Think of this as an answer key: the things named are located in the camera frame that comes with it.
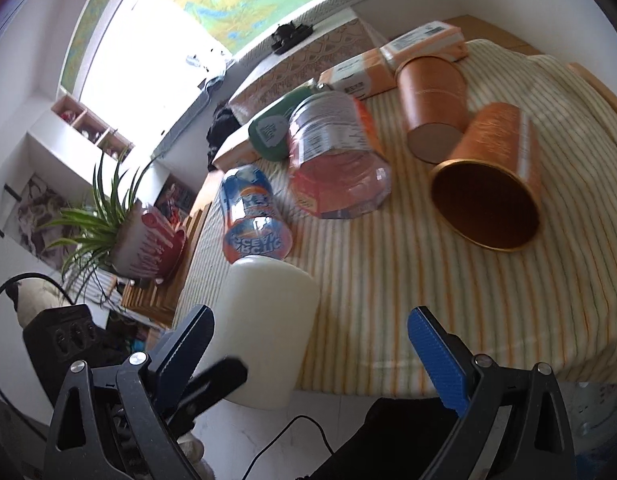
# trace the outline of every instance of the tablecloth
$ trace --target tablecloth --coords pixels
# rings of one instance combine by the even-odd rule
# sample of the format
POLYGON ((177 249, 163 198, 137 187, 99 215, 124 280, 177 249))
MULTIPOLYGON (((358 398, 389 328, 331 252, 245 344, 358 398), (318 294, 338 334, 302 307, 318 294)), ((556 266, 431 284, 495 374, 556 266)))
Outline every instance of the tablecloth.
MULTIPOLYGON (((541 232, 497 253, 455 234, 429 198, 432 166, 405 142, 397 91, 365 101, 393 168, 380 209, 320 220, 294 206, 284 164, 258 161, 294 235, 286 260, 319 283, 321 300, 298 388, 419 397, 433 386, 407 337, 425 304, 448 332, 500 365, 550 363, 570 381, 617 382, 617 115, 550 56, 525 57, 485 40, 458 66, 469 108, 508 102, 529 113, 541 147, 541 232)), ((228 263, 216 197, 175 322, 213 307, 228 263)))

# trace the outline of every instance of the copper cup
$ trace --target copper cup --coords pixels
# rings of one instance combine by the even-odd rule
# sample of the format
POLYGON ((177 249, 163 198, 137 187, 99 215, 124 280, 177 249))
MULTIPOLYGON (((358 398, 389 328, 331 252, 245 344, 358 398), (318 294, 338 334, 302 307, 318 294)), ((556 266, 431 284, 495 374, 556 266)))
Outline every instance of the copper cup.
POLYGON ((482 247, 515 251, 530 242, 540 229, 540 145, 528 114, 506 103, 482 108, 434 168, 431 198, 482 247))
POLYGON ((446 160, 469 124, 467 84, 455 65, 439 57, 417 57, 396 72, 407 144, 420 160, 446 160))

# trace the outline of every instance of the white cylinder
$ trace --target white cylinder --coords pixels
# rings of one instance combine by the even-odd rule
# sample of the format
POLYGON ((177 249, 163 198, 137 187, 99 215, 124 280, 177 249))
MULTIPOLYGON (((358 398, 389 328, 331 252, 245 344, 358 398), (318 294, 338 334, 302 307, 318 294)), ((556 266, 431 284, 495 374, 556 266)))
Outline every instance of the white cylinder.
POLYGON ((275 410, 288 406, 309 342, 319 287, 303 270, 265 256, 231 265, 218 301, 204 370, 226 356, 242 359, 248 379, 227 399, 275 410))

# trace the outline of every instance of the black cable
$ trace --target black cable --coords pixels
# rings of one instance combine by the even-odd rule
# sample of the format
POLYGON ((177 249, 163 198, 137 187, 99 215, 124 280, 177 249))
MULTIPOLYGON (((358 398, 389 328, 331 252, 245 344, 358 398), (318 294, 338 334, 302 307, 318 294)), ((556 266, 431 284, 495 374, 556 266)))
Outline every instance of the black cable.
MULTIPOLYGON (((2 294, 2 292, 4 292, 4 290, 6 289, 7 286, 11 285, 12 283, 16 283, 19 282, 21 280, 26 280, 28 278, 41 278, 42 280, 46 280, 49 283, 52 283, 53 285, 55 285, 60 292, 63 294, 64 298, 66 298, 68 300, 68 302, 71 305, 74 305, 75 302, 73 300, 71 300, 71 298, 68 296, 68 294, 66 293, 66 291, 62 288, 62 286, 56 282, 53 278, 48 277, 46 274, 42 274, 40 272, 24 272, 22 274, 18 274, 17 276, 13 276, 12 278, 9 278, 8 280, 6 280, 4 283, 2 283, 2 285, 0 286, 0 294, 2 294)), ((12 410, 13 413, 15 413, 15 415, 18 416, 18 418, 34 433, 36 434, 38 437, 40 437, 44 442, 46 442, 46 437, 42 434, 41 431, 39 431, 34 425, 32 425, 28 419, 26 418, 26 416, 20 411, 18 410, 13 403, 8 400, 8 398, 6 397, 6 395, 4 394, 4 392, 2 391, 2 388, 0 388, 0 397, 2 397, 2 400, 8 405, 8 407, 12 410)))
POLYGON ((242 476, 242 480, 246 480, 246 477, 251 472, 251 469, 255 465, 255 462, 257 461, 257 459, 260 458, 266 452, 266 450, 269 449, 269 447, 271 447, 273 444, 275 444, 277 442, 277 440, 279 439, 279 437, 281 437, 285 433, 285 431, 288 430, 288 428, 290 428, 290 426, 296 420, 298 420, 298 418, 306 418, 306 420, 310 420, 313 424, 315 424, 317 426, 317 429, 319 430, 319 433, 322 434, 322 440, 324 441, 324 445, 327 446, 327 449, 329 450, 330 454, 331 455, 333 454, 333 448, 330 446, 329 441, 327 441, 327 435, 326 435, 326 433, 324 433, 324 430, 322 429, 322 426, 319 425, 319 422, 317 420, 315 420, 314 418, 310 418, 308 415, 298 415, 295 418, 293 418, 293 420, 290 421, 286 425, 286 427, 278 434, 278 436, 276 436, 271 442, 269 442, 267 444, 267 446, 263 450, 261 450, 257 455, 255 455, 255 458, 253 459, 253 462, 251 462, 251 465, 246 470, 246 473, 244 473, 244 476, 242 476))

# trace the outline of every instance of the wall picture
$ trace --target wall picture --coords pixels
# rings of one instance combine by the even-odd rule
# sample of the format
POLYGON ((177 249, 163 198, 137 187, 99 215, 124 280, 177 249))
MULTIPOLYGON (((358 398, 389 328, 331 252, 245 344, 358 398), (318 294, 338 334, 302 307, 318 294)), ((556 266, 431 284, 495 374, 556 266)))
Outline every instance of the wall picture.
POLYGON ((48 187, 40 177, 33 175, 22 192, 22 201, 9 215, 4 232, 47 265, 60 270, 64 260, 75 247, 49 249, 48 246, 58 238, 77 234, 76 228, 40 227, 58 218, 63 207, 69 207, 67 200, 48 187))

